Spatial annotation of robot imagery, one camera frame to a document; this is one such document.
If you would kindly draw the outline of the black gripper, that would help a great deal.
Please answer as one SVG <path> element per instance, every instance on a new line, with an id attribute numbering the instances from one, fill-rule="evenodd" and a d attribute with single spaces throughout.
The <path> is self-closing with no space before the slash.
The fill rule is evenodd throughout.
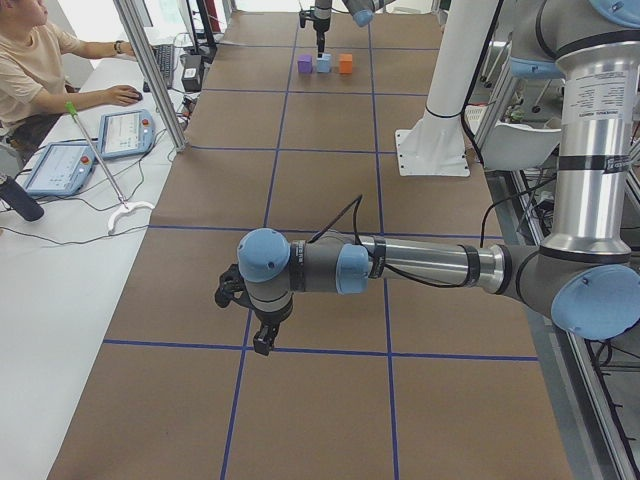
<path id="1" fill-rule="evenodd" d="M 313 23 L 316 31 L 317 55 L 322 56 L 325 52 L 325 33 L 329 31 L 331 17 L 320 18 L 315 16 Z"/>
<path id="2" fill-rule="evenodd" d="M 292 313 L 293 305 L 287 304 L 275 311 L 254 309 L 254 314 L 260 321 L 260 328 L 253 337 L 254 352 L 269 355 L 275 347 L 275 340 L 279 333 L 279 325 Z"/>

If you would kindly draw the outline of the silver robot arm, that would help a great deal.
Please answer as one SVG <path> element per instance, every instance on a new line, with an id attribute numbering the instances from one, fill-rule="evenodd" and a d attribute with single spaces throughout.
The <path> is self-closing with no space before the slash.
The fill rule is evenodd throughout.
<path id="1" fill-rule="evenodd" d="M 343 4 L 356 25 L 364 27 L 372 21 L 376 12 L 393 2 L 394 0 L 344 0 Z M 330 29 L 332 8 L 332 0 L 315 0 L 310 9 L 299 12 L 300 27 L 304 28 L 307 22 L 311 22 L 316 32 L 318 57 L 325 52 L 325 35 Z"/>
<path id="2" fill-rule="evenodd" d="M 564 80 L 550 233 L 537 246 L 445 245 L 344 234 L 326 227 L 291 242 L 246 234 L 221 276 L 217 304 L 253 311 L 254 348 L 266 355 L 297 293 L 363 292 L 378 278 L 439 289 L 479 287 L 510 297 L 591 341 L 639 321 L 639 274 L 620 235 L 639 81 L 635 1 L 523 1 L 512 68 Z"/>

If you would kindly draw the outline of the person right hand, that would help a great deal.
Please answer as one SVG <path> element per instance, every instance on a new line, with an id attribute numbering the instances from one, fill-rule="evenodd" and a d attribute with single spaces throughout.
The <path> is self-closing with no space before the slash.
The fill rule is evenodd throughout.
<path id="1" fill-rule="evenodd" d="M 103 102 L 107 105 L 129 106 L 138 102 L 131 101 L 126 92 L 136 90 L 130 85 L 116 85 L 102 91 Z"/>

